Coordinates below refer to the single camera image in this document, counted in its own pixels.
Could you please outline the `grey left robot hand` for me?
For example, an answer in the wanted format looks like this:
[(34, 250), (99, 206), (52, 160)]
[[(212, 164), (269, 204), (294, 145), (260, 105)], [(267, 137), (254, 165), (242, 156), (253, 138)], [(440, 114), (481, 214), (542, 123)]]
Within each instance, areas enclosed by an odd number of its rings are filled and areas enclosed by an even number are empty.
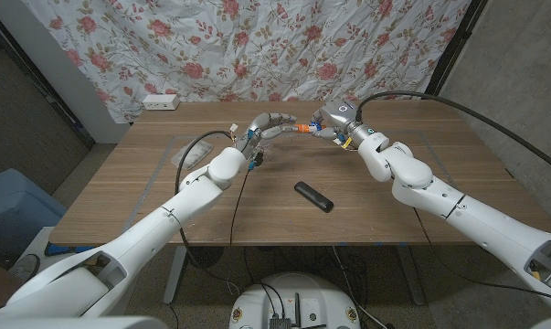
[(242, 152), (247, 160), (257, 152), (262, 140), (271, 140), (282, 133), (296, 133), (297, 118), (286, 113), (267, 113), (258, 115), (249, 127), (235, 141), (235, 148)]

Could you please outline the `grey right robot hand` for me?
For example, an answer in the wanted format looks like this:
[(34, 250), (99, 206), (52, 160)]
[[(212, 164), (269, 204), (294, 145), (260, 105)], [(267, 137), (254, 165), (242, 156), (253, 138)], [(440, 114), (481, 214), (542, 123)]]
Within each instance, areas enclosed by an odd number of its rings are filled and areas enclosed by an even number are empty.
[(346, 148), (358, 148), (375, 131), (357, 119), (357, 106), (348, 101), (327, 101), (311, 118), (314, 137)]

